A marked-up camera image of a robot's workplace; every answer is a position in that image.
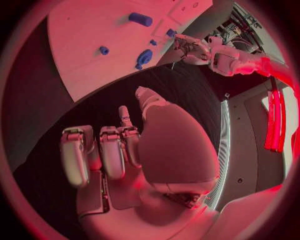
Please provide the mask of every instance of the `blue object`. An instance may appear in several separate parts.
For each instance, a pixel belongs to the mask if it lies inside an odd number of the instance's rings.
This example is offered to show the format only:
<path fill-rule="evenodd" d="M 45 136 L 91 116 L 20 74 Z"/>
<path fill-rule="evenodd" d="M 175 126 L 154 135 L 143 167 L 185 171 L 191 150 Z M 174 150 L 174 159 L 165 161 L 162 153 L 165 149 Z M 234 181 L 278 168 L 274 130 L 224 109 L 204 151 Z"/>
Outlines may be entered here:
<path fill-rule="evenodd" d="M 99 50 L 100 50 L 100 53 L 103 54 L 103 55 L 107 55 L 110 52 L 110 50 L 106 46 L 101 46 L 99 48 Z"/>
<path fill-rule="evenodd" d="M 171 29 L 171 28 L 166 32 L 166 34 L 167 34 L 169 37 L 171 37 L 171 38 L 173 38 L 173 37 L 175 36 L 176 33 L 177 33 L 177 32 L 174 31 L 174 30 Z"/>
<path fill-rule="evenodd" d="M 149 27 L 153 20 L 151 17 L 133 12 L 129 15 L 129 21 Z"/>
<path fill-rule="evenodd" d="M 143 68 L 143 64 L 147 64 L 150 62 L 150 60 L 152 59 L 152 55 L 153 53 L 150 49 L 143 51 L 136 60 L 137 64 L 135 65 L 135 68 L 141 70 Z"/>
<path fill-rule="evenodd" d="M 156 46 L 156 45 L 157 45 L 157 42 L 154 41 L 153 39 L 150 41 L 150 43 L 151 43 L 153 46 Z"/>

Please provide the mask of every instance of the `robotic hand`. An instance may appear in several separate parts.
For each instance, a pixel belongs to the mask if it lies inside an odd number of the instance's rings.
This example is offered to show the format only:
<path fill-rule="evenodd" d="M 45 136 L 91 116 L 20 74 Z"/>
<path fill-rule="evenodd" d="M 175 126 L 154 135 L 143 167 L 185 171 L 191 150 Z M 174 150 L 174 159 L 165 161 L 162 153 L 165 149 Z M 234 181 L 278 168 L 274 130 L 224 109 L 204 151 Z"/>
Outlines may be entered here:
<path fill-rule="evenodd" d="M 181 59 L 187 64 L 208 65 L 218 74 L 231 77 L 235 74 L 248 75 L 257 72 L 263 76 L 274 76 L 293 87 L 289 68 L 265 54 L 251 54 L 234 47 L 223 45 L 221 37 L 210 36 L 203 40 L 175 34 L 175 50 L 181 50 Z"/>

